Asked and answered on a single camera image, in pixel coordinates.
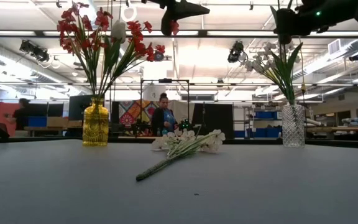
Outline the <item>white hanging box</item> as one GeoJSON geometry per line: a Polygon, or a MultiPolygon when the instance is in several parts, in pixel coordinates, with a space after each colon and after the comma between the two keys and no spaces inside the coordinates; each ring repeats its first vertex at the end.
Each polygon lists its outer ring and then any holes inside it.
{"type": "Polygon", "coordinates": [[[142,92],[143,99],[148,101],[159,101],[160,95],[165,93],[166,87],[163,85],[148,85],[142,92]]]}

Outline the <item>person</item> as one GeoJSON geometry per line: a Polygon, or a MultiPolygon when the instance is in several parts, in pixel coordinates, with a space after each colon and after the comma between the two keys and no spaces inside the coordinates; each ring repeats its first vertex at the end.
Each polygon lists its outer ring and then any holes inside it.
{"type": "Polygon", "coordinates": [[[177,128],[177,121],[173,111],[168,108],[168,97],[166,93],[160,94],[158,108],[155,109],[152,116],[152,133],[154,136],[161,136],[163,132],[174,132],[177,128]]]}
{"type": "Polygon", "coordinates": [[[24,127],[28,125],[30,101],[25,98],[19,100],[19,109],[15,110],[11,117],[11,122],[16,124],[17,131],[23,131],[24,127]]]}

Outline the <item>blue storage bin row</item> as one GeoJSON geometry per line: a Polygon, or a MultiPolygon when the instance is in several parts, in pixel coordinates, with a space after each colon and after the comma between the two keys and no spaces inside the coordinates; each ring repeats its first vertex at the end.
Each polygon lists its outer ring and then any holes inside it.
{"type": "Polygon", "coordinates": [[[281,128],[251,128],[242,131],[234,131],[235,138],[278,138],[282,132],[281,128]]]}

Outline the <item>black metal frame stand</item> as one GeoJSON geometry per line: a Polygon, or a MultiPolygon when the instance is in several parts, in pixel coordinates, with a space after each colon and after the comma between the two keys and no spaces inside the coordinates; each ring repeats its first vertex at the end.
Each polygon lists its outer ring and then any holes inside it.
{"type": "MultiPolygon", "coordinates": [[[[174,80],[174,79],[171,79],[171,78],[161,78],[161,79],[158,79],[158,80],[141,80],[140,81],[140,100],[144,100],[143,99],[143,96],[142,96],[142,94],[143,94],[143,92],[142,92],[142,90],[146,87],[146,86],[148,86],[148,85],[154,85],[155,84],[155,82],[157,82],[158,83],[158,85],[163,85],[163,86],[165,86],[165,84],[183,84],[183,83],[186,83],[187,84],[187,87],[189,88],[190,87],[190,81],[189,80],[174,80]]],[[[169,97],[168,97],[168,108],[169,109],[171,109],[172,110],[172,108],[171,107],[169,107],[169,104],[170,104],[170,100],[169,100],[169,97]]],[[[153,133],[152,133],[152,125],[151,125],[151,122],[150,122],[150,127],[151,127],[151,134],[152,134],[152,136],[154,136],[153,135],[153,133]]]]}

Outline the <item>black partition panel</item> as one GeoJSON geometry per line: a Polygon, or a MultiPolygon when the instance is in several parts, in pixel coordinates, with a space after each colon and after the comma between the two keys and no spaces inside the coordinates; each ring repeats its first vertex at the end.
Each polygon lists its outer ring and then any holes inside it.
{"type": "Polygon", "coordinates": [[[197,103],[193,110],[192,124],[201,124],[200,135],[220,129],[226,139],[234,138],[232,105],[197,103]]]}

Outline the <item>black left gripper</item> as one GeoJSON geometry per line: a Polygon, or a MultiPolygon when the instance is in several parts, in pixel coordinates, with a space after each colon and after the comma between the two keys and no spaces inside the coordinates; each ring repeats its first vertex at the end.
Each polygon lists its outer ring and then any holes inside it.
{"type": "Polygon", "coordinates": [[[177,12],[174,19],[184,19],[187,17],[201,16],[209,14],[210,10],[202,5],[188,2],[187,0],[180,0],[175,3],[175,0],[141,0],[141,3],[147,4],[147,2],[153,2],[159,5],[159,8],[164,9],[165,13],[161,18],[160,30],[163,35],[171,36],[172,21],[174,10],[177,12]]]}

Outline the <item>yellow glass vase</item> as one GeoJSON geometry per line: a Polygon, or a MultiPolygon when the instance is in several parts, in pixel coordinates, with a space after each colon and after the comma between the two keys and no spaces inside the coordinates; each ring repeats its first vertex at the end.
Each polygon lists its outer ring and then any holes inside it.
{"type": "Polygon", "coordinates": [[[92,98],[84,110],[83,145],[107,146],[109,137],[109,111],[103,98],[92,98]]]}

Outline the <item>wooden workbench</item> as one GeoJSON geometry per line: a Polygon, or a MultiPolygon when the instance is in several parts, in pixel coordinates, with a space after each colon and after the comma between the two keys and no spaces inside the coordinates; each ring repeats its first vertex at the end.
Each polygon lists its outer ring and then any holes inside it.
{"type": "Polygon", "coordinates": [[[308,127],[306,128],[306,131],[311,133],[333,133],[336,131],[358,132],[358,127],[308,127]]]}

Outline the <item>colourful patchwork quilt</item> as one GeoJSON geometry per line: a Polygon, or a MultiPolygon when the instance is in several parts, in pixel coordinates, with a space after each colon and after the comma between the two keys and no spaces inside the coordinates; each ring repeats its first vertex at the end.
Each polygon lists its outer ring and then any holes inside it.
{"type": "Polygon", "coordinates": [[[119,103],[119,123],[135,124],[137,120],[150,123],[157,103],[148,100],[121,101],[119,103]]]}

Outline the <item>white artificial blossom bunch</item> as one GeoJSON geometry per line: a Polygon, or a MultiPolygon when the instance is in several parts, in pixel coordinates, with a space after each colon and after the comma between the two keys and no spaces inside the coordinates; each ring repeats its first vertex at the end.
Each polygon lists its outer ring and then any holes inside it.
{"type": "Polygon", "coordinates": [[[289,44],[267,43],[264,51],[258,53],[253,59],[244,62],[248,71],[255,71],[268,78],[283,93],[287,99],[286,105],[295,105],[295,92],[293,88],[293,69],[298,61],[298,54],[303,44],[294,47],[293,42],[289,44]]]}
{"type": "Polygon", "coordinates": [[[194,131],[175,131],[157,137],[152,142],[152,150],[166,152],[165,159],[138,174],[135,179],[140,182],[162,170],[170,164],[193,156],[198,152],[215,154],[226,140],[220,129],[215,129],[206,135],[196,134],[194,131]]]}

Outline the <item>clear cut glass vase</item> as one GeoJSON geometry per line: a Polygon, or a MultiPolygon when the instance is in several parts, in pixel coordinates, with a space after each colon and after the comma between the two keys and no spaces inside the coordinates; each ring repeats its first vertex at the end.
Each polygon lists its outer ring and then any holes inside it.
{"type": "Polygon", "coordinates": [[[285,147],[304,148],[305,110],[301,105],[285,105],[282,109],[282,139],[285,147]]]}

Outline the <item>black monitor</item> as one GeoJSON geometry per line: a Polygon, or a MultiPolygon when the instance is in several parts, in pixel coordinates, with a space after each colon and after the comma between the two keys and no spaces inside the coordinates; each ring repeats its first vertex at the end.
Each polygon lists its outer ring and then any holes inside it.
{"type": "Polygon", "coordinates": [[[69,100],[68,119],[70,121],[83,121],[84,111],[91,106],[92,95],[71,96],[69,100]]]}

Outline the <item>white air vent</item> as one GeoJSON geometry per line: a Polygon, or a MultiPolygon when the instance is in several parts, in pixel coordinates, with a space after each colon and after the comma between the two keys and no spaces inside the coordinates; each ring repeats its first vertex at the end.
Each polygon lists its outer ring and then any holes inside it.
{"type": "Polygon", "coordinates": [[[328,54],[333,55],[341,51],[341,40],[336,39],[328,44],[328,54]]]}

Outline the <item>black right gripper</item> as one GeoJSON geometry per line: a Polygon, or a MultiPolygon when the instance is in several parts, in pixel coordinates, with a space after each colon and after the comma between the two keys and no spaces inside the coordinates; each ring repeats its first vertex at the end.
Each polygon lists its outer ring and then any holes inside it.
{"type": "Polygon", "coordinates": [[[288,8],[273,10],[273,33],[278,35],[279,44],[289,44],[292,35],[308,35],[313,30],[310,22],[313,10],[305,7],[296,7],[295,10],[297,12],[288,8]]]}

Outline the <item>red artificial blossom bunch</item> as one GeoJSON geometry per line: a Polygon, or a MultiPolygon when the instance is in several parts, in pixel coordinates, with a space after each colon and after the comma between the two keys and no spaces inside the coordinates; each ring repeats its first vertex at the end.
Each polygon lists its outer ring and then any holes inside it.
{"type": "Polygon", "coordinates": [[[126,73],[142,62],[154,62],[155,52],[165,53],[164,45],[144,44],[143,31],[152,32],[152,25],[149,22],[129,21],[124,23],[126,25],[126,41],[121,44],[119,56],[119,59],[124,57],[125,66],[123,73],[126,73]]]}
{"type": "Polygon", "coordinates": [[[90,9],[91,5],[88,3],[72,2],[71,7],[62,12],[57,31],[60,33],[60,46],[77,57],[94,97],[101,98],[103,84],[98,81],[97,75],[99,56],[107,47],[104,36],[113,16],[100,8],[92,19],[86,13],[90,9]]]}

